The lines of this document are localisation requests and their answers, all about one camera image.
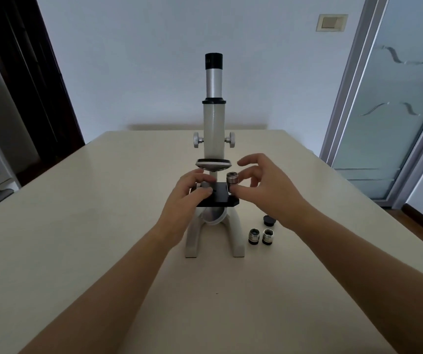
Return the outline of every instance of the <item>silver knurled knob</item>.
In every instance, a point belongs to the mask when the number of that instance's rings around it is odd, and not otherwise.
[[[200,143],[203,143],[203,138],[198,135],[198,132],[193,133],[193,147],[198,148]]]
[[[230,148],[234,148],[236,145],[235,132],[230,132],[229,136],[225,138],[225,142],[229,143]]]

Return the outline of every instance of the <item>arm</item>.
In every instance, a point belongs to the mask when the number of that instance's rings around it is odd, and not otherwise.
[[[423,273],[317,211],[265,155],[238,161],[256,163],[239,173],[251,186],[231,192],[294,231],[399,353],[423,353]]]
[[[211,188],[188,194],[202,181],[215,178],[199,169],[181,177],[157,224],[20,354],[115,352],[169,250],[182,239],[198,203],[211,194]]]

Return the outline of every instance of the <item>white table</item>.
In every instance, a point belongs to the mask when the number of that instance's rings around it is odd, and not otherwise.
[[[108,132],[0,204],[0,353],[20,350],[157,220],[203,148],[191,131]],[[423,272],[423,242],[284,131],[237,131],[233,164],[264,152],[310,203]],[[220,174],[224,181],[225,174]],[[241,202],[244,236],[264,215]],[[233,258],[224,228],[167,256],[122,353],[391,353],[292,232]]]

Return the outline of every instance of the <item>hand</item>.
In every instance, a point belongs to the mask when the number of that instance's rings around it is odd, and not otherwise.
[[[251,186],[232,185],[238,198],[252,202],[263,212],[295,231],[304,221],[311,205],[300,195],[287,175],[264,154],[251,154],[238,161],[250,166],[238,174],[239,182],[251,179]]]
[[[156,224],[156,229],[163,235],[167,250],[177,245],[184,236],[185,229],[191,221],[197,205],[213,193],[211,187],[199,187],[189,193],[195,183],[206,181],[215,182],[216,179],[204,174],[202,169],[196,169],[183,175],[167,198],[162,214]]]

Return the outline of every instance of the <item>frosted glass panel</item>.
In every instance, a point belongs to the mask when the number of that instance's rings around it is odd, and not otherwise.
[[[384,199],[422,129],[423,0],[390,0],[333,167]]]

